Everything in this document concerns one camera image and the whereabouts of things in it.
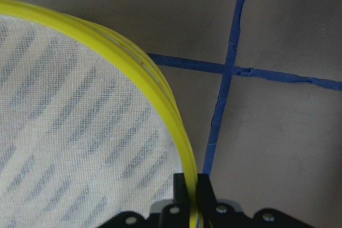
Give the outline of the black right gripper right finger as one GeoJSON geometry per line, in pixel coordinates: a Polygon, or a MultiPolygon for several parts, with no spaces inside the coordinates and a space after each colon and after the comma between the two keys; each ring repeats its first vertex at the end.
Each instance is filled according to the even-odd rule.
{"type": "Polygon", "coordinates": [[[207,174],[198,174],[197,206],[202,212],[214,212],[217,204],[215,193],[207,174]]]}

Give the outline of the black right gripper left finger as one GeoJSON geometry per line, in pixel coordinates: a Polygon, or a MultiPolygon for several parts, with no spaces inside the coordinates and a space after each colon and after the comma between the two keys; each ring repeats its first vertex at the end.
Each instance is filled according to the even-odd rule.
{"type": "Polygon", "coordinates": [[[184,173],[173,174],[173,202],[179,206],[190,206],[184,173]]]}

